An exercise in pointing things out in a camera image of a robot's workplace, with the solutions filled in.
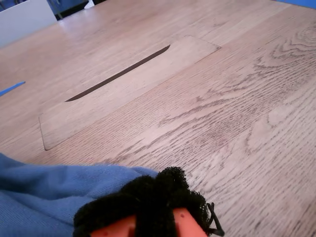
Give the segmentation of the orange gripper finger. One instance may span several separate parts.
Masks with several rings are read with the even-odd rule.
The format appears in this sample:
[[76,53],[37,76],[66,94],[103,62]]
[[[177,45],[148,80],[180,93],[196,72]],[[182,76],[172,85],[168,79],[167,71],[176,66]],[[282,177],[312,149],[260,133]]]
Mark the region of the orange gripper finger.
[[125,217],[153,211],[155,187],[154,177],[141,176],[119,191],[85,204],[74,216],[73,236],[89,237],[93,231]]
[[206,200],[200,193],[190,190],[182,168],[165,168],[158,173],[155,183],[160,192],[160,198],[167,207],[186,208],[206,235],[211,235]]

